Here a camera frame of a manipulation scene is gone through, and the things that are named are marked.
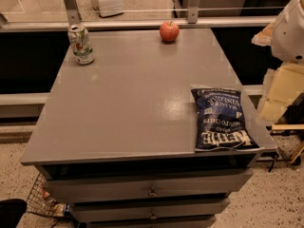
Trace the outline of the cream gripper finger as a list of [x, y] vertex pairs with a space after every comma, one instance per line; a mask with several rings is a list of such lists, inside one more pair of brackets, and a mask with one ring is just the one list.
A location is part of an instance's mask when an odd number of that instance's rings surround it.
[[263, 80], [257, 113], [267, 123], [277, 123], [287, 108], [304, 92], [304, 65], [283, 62], [268, 69]]

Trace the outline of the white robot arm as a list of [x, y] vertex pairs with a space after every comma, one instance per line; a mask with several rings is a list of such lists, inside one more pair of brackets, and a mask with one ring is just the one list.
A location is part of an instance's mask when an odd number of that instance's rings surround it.
[[291, 0], [275, 21], [256, 34], [252, 43], [270, 46], [282, 61], [264, 77], [263, 95], [257, 107], [259, 117], [277, 123], [288, 106], [304, 92], [304, 0]]

